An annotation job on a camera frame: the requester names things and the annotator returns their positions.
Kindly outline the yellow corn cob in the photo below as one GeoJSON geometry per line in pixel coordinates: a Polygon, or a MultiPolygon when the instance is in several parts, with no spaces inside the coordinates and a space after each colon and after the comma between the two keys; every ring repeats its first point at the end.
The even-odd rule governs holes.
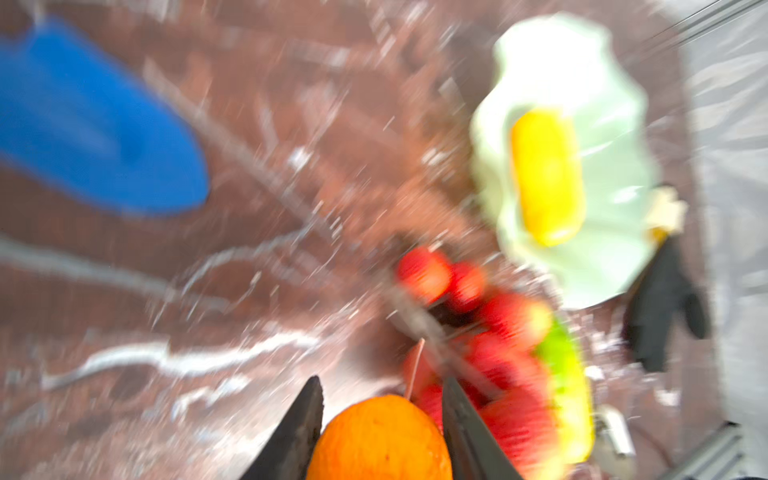
{"type": "Polygon", "coordinates": [[[553,108],[531,109],[511,128],[510,147],[524,227],[545,247],[568,241],[586,215],[571,119],[553,108]]]}

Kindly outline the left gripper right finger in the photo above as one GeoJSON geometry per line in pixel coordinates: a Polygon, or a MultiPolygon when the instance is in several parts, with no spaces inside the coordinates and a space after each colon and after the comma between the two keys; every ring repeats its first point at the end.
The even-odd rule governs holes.
{"type": "Polygon", "coordinates": [[[522,480],[455,378],[443,381],[442,422],[454,480],[522,480]]]}

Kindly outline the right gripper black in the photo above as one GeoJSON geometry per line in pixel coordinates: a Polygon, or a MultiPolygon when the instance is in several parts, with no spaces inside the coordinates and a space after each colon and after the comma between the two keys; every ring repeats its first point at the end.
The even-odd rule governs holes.
{"type": "Polygon", "coordinates": [[[678,241],[666,238],[633,286],[622,330],[632,360],[647,372],[663,372],[675,315],[697,339],[710,337],[710,318],[686,274],[678,241]]]}

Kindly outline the red grape bunch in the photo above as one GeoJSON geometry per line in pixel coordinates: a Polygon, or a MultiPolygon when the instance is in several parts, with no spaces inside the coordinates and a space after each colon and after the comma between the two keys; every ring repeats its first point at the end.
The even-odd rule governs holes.
{"type": "Polygon", "coordinates": [[[405,253],[396,277],[423,305],[445,300],[453,313],[471,314],[478,321],[479,332],[461,334],[450,345],[483,378],[484,386],[473,385],[465,375],[460,385],[523,478],[563,478],[555,381],[534,355],[554,324],[549,305],[523,293],[493,290],[478,266],[450,263],[426,247],[405,253]],[[488,394],[488,386],[496,394],[488,394]]]}

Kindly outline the green yellow mango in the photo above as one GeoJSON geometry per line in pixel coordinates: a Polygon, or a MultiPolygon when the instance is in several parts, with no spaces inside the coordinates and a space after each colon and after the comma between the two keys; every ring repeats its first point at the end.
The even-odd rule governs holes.
{"type": "Polygon", "coordinates": [[[549,332],[534,349],[549,374],[553,409],[566,464],[586,462],[595,441],[590,381],[581,357],[581,344],[555,317],[549,332]]]}

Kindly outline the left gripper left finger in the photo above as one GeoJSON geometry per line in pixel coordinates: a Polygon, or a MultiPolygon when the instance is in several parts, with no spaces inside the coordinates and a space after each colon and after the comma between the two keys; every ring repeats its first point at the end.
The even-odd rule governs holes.
{"type": "Polygon", "coordinates": [[[319,377],[313,375],[240,480],[305,479],[321,435],[323,411],[323,388],[319,377]]]}

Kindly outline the orange tangerine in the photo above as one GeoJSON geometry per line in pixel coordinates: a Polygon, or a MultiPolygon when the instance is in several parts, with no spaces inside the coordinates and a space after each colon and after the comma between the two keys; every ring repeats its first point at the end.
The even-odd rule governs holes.
{"type": "Polygon", "coordinates": [[[433,420],[403,397],[354,404],[326,426],[308,479],[451,479],[451,458],[433,420]]]}

